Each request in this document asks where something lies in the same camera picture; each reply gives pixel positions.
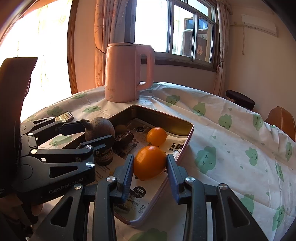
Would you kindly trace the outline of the left hand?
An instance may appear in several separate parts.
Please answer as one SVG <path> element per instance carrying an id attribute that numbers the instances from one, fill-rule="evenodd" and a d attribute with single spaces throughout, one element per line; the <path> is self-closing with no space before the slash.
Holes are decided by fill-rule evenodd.
<path id="1" fill-rule="evenodd" d="M 12 237 L 13 235 L 25 235 L 30 237 L 33 232 L 34 222 L 43 209 L 43 204 L 23 204 L 15 195 L 11 194 L 1 198 L 1 235 Z"/>

